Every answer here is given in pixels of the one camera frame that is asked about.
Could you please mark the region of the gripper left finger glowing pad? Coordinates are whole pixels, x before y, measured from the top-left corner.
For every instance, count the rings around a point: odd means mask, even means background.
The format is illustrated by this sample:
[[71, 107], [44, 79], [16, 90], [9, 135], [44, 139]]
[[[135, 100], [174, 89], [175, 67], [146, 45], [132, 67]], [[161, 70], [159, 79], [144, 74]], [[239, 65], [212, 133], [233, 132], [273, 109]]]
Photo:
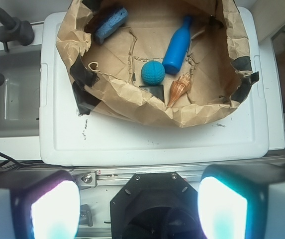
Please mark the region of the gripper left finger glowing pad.
[[73, 239], [80, 192], [66, 170], [0, 170], [0, 239]]

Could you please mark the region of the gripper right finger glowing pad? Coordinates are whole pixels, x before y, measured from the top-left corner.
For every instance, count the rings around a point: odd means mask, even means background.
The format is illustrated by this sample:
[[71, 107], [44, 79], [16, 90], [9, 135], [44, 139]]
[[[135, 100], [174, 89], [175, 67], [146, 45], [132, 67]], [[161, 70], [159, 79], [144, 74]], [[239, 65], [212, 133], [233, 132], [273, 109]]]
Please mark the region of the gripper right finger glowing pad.
[[285, 163], [209, 165], [197, 207], [208, 239], [285, 239]]

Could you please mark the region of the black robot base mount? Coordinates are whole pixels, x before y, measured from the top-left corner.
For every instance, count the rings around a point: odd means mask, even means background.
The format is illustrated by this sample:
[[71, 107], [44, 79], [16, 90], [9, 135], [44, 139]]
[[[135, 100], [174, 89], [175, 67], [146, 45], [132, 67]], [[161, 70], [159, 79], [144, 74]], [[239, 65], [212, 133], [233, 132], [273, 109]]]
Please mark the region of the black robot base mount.
[[197, 191], [177, 172], [135, 174], [110, 201], [114, 239], [203, 239]]

